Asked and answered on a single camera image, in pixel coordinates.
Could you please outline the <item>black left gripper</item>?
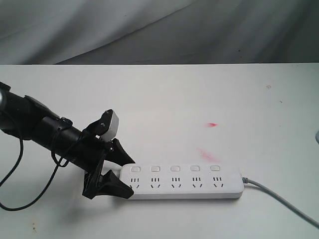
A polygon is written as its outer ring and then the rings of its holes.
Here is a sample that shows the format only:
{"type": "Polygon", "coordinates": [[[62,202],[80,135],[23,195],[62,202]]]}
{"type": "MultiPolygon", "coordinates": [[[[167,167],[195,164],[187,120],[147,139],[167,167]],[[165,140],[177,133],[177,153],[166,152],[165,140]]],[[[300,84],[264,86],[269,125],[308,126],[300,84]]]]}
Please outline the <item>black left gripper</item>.
{"type": "Polygon", "coordinates": [[[134,194],[132,188],[123,183],[112,170],[103,175],[102,168],[105,160],[120,166],[134,164],[135,161],[118,139],[101,143],[88,146],[79,140],[63,153],[65,159],[85,171],[82,195],[89,199],[96,196],[130,198],[134,194]]]}

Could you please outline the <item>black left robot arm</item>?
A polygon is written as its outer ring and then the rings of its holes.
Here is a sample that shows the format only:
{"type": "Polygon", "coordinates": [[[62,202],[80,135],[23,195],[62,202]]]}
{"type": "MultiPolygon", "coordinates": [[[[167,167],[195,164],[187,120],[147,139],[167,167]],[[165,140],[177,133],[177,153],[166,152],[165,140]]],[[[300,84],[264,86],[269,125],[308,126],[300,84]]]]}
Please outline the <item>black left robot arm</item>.
{"type": "Polygon", "coordinates": [[[128,199],[134,192],[112,170],[101,171],[105,161],[124,166],[134,161],[116,139],[119,118],[113,110],[78,130],[71,120],[61,118],[30,96],[10,92],[0,85],[0,128],[9,135],[32,140],[85,171],[83,196],[109,195],[128,199]]]}

